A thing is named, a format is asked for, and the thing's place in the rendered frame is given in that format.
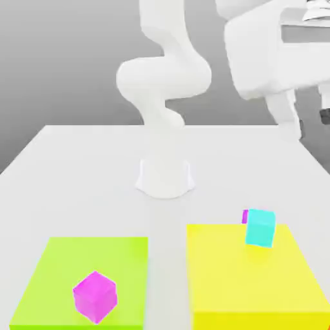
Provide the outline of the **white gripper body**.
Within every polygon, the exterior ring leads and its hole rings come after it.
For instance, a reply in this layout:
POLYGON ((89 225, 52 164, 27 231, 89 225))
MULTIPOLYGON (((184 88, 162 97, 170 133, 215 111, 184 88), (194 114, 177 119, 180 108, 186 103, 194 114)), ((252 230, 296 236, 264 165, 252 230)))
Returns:
POLYGON ((242 98, 330 82, 330 19, 303 21, 305 12, 301 5, 261 5, 226 23, 229 67, 242 98), (283 26, 316 28, 327 40, 285 43, 283 26))

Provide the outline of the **small cyan cube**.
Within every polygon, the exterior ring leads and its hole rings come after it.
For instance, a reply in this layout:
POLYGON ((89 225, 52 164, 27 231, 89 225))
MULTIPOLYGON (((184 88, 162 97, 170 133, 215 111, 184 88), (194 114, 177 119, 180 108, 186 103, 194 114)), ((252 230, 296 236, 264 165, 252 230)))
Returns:
POLYGON ((249 209, 247 213, 245 243, 263 248, 272 248, 276 228, 273 211, 249 209))

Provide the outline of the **large yellow box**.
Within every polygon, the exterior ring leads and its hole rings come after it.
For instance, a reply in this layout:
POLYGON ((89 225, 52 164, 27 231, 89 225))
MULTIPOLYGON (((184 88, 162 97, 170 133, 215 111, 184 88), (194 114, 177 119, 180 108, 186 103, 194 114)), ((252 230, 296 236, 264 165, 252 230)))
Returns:
POLYGON ((272 248, 245 243, 243 224, 189 224, 192 330, 329 330, 327 301, 285 224, 272 248))

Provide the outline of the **large lime green box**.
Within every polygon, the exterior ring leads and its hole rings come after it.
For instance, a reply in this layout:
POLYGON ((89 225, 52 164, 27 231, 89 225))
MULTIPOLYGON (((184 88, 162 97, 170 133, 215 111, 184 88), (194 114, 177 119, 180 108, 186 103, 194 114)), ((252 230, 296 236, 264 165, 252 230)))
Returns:
POLYGON ((52 237, 10 321, 10 330, 144 330, 146 237, 52 237), (117 284, 118 304, 95 324, 72 289, 93 271, 117 284))

